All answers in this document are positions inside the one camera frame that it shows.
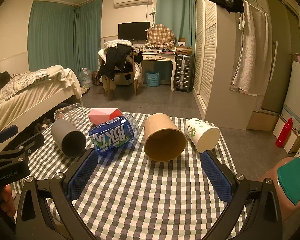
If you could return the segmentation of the person's hand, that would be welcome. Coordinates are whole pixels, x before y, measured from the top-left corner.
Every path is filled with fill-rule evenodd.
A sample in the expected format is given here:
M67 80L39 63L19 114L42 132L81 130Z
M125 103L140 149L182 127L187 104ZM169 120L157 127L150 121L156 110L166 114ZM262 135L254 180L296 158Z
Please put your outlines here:
M14 198L12 193L12 188L10 184L5 185L0 189L0 208L8 217L13 218L16 213L15 205L14 205Z

